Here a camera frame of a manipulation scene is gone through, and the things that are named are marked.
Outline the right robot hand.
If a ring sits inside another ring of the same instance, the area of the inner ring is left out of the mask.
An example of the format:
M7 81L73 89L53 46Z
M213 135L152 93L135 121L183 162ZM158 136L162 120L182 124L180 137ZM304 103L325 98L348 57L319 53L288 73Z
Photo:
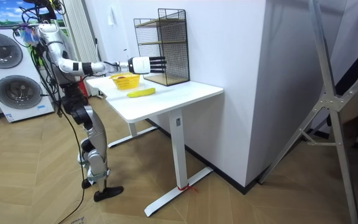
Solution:
M129 71L133 74L165 73L165 57L132 57L128 60Z

